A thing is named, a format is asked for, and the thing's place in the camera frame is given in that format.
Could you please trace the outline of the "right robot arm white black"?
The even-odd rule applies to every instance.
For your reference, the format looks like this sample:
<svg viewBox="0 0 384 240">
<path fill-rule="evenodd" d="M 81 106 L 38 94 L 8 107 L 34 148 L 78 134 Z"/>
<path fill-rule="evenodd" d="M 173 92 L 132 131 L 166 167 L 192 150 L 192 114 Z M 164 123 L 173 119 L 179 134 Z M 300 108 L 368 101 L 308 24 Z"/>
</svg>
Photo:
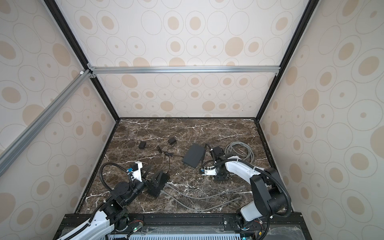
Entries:
<svg viewBox="0 0 384 240">
<path fill-rule="evenodd" d="M 291 215 L 291 197 L 274 168 L 258 168 L 238 156 L 226 154 L 220 147 L 211 148 L 210 154 L 214 164 L 204 167 L 205 175 L 214 176 L 216 181 L 227 181 L 230 174 L 235 174 L 251 186 L 253 200 L 237 213 L 241 228 L 258 218 Z"/>
</svg>

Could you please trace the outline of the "square dark grey switch box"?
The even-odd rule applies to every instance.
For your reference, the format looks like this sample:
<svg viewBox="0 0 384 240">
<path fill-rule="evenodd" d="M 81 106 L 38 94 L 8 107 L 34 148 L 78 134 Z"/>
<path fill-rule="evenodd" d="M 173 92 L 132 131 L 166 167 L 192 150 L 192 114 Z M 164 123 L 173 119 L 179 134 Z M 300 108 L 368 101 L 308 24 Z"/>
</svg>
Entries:
<svg viewBox="0 0 384 240">
<path fill-rule="evenodd" d="M 204 147 L 198 144 L 192 144 L 187 153 L 184 155 L 182 163 L 189 167 L 196 168 L 199 162 L 202 160 L 204 154 Z"/>
</svg>

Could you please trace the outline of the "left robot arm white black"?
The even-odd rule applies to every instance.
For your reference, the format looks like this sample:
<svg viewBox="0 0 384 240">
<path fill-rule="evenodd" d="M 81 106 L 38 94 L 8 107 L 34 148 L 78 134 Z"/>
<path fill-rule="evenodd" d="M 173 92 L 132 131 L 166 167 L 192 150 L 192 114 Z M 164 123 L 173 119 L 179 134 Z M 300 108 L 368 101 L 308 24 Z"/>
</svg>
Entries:
<svg viewBox="0 0 384 240">
<path fill-rule="evenodd" d="M 122 170 L 128 177 L 127 182 L 119 182 L 111 188 L 104 179 L 103 170 L 106 166 L 114 166 Z M 160 170 L 146 178 L 151 166 L 143 167 L 142 162 L 135 162 L 131 167 L 124 168 L 116 163 L 104 163 L 99 168 L 99 177 L 110 196 L 104 203 L 96 207 L 91 216 L 60 240 L 100 240 L 113 231 L 123 232 L 131 224 L 142 224 L 141 220 L 129 219 L 127 206 L 130 205 L 144 189 L 153 197 L 158 197 L 170 176 Z"/>
</svg>

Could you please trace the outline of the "black power adapter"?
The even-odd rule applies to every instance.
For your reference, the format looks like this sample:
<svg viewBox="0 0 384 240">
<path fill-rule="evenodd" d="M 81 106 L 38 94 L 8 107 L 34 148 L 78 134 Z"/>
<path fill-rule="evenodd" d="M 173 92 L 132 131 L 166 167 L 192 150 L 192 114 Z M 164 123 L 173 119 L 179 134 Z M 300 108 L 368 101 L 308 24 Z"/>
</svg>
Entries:
<svg viewBox="0 0 384 240">
<path fill-rule="evenodd" d="M 146 145 L 147 145 L 147 142 L 145 141 L 140 141 L 139 145 L 138 145 L 138 148 L 143 150 L 146 148 Z"/>
<path fill-rule="evenodd" d="M 168 139 L 168 144 L 169 145 L 174 145 L 174 144 L 176 144 L 177 143 L 177 140 L 176 140 L 176 138 L 175 137 L 172 137 L 172 138 L 170 138 L 170 139 Z"/>
</svg>

